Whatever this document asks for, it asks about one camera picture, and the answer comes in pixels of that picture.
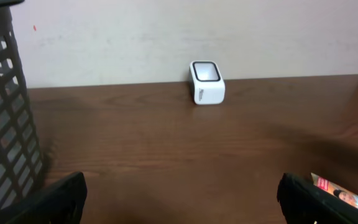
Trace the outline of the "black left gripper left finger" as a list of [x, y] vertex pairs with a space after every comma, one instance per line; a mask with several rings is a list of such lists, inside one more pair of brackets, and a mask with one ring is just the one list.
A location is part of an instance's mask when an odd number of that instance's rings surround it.
[[84, 174], [74, 172], [0, 211], [0, 224], [77, 224], [87, 197]]

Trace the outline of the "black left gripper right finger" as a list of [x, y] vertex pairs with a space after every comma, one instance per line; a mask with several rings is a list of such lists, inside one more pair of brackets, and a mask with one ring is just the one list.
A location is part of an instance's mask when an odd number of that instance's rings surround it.
[[283, 174], [277, 201], [287, 223], [358, 224], [358, 208], [294, 174]]

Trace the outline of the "yellow snack bag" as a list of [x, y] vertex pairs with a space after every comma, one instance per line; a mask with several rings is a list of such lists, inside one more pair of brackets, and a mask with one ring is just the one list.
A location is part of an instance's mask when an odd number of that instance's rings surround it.
[[358, 209], [358, 195], [314, 173], [311, 177], [315, 186]]

